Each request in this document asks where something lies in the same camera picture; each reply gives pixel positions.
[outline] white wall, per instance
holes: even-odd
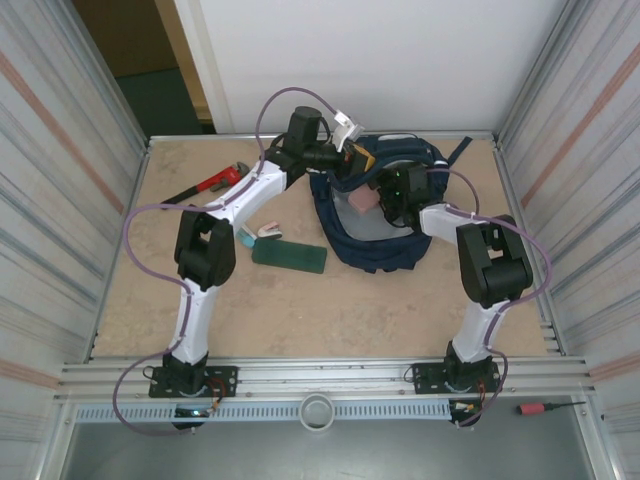
[[[220,133],[311,88],[369,130],[493,130],[564,0],[176,0]],[[274,104],[281,131],[302,94]]]

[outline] pink object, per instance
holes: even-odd
[[[373,207],[378,205],[380,195],[376,190],[371,190],[368,185],[356,188],[349,195],[349,204],[355,208],[360,215],[364,215]]]

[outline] doorway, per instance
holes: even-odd
[[[215,133],[173,0],[73,0],[147,137]]]

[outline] navy blue bag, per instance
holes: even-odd
[[[364,241],[349,236],[340,222],[333,201],[332,189],[351,192],[375,178],[387,165],[399,160],[412,160],[428,167],[449,168],[471,143],[465,137],[447,160],[440,150],[429,142],[418,138],[389,138],[383,135],[366,135],[358,140],[367,151],[376,157],[376,163],[368,172],[339,181],[333,172],[310,176],[311,193],[322,229],[338,258],[355,268],[375,273],[382,269],[392,272],[398,268],[413,270],[429,248],[431,237],[413,232],[400,238]],[[449,182],[448,173],[433,173],[433,185],[442,200]]]

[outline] orange stripe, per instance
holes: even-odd
[[[19,382],[31,383],[39,387],[58,388],[58,378],[2,359],[0,359],[0,376],[18,380]]]
[[[604,107],[607,106],[609,101],[613,98],[620,87],[624,85],[624,82],[629,78],[629,76],[636,69],[638,64],[640,63],[640,43],[636,45],[636,48],[633,49],[631,54],[626,58],[618,71],[611,77],[609,83],[604,87],[598,98],[593,103],[585,117],[578,123],[576,128],[571,132],[571,134],[567,137],[567,139],[562,143],[560,149],[553,156],[551,161],[544,167],[542,173],[538,177],[538,179],[533,183],[529,191],[522,197],[522,206],[527,208],[527,205],[531,202],[531,199],[538,192],[542,184],[549,178],[549,176],[556,169],[558,164],[562,161],[564,157],[566,157],[567,153],[573,148],[578,139],[582,136],[587,127],[591,124],[593,119],[598,116],[598,114],[602,111]]]
[[[9,59],[0,51],[0,72],[6,77],[7,80],[13,85],[20,96],[29,104],[33,111],[40,117],[42,123],[51,131],[54,137],[58,139],[58,142],[65,148],[72,158],[80,165],[82,170],[87,174],[91,181],[98,187],[98,190],[106,197],[109,203],[115,208],[118,213],[124,211],[124,205],[118,199],[116,194],[111,191],[107,184],[100,178],[98,172],[89,164],[89,161],[84,157],[78,146],[71,139],[69,134],[65,132],[60,123],[55,117],[47,110],[47,107],[40,101],[36,94],[29,88],[27,82],[22,78],[22,75],[15,69]]]
[[[634,353],[613,362],[605,363],[590,370],[589,373],[594,382],[602,382],[634,371],[640,371],[640,353]]]

